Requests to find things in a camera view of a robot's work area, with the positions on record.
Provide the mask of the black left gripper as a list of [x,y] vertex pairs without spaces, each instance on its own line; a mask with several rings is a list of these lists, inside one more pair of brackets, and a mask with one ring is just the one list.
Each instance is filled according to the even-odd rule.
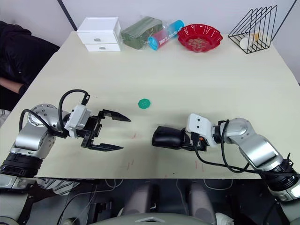
[[94,138],[98,137],[100,130],[102,128],[102,124],[100,123],[102,119],[105,117],[111,117],[112,120],[131,122],[131,120],[122,115],[119,112],[114,112],[110,110],[103,109],[101,110],[97,116],[90,116],[82,129],[77,129],[77,136],[82,138],[81,147],[87,148],[90,150],[98,150],[98,151],[114,151],[121,150],[123,147],[101,143],[99,145],[93,144]]

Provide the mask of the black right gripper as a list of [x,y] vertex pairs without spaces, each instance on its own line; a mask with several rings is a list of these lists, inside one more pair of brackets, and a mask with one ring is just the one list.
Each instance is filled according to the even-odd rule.
[[185,128],[180,131],[180,138],[185,140],[185,145],[174,145],[172,149],[179,150],[197,150],[207,151],[208,144],[206,140],[198,133],[188,133]]

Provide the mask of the person's bare hand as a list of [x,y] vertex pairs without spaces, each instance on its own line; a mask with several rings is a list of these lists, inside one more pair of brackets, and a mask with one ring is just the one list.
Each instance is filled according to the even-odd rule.
[[0,85],[14,93],[19,93],[20,88],[23,86],[22,83],[14,82],[4,77],[0,78]]

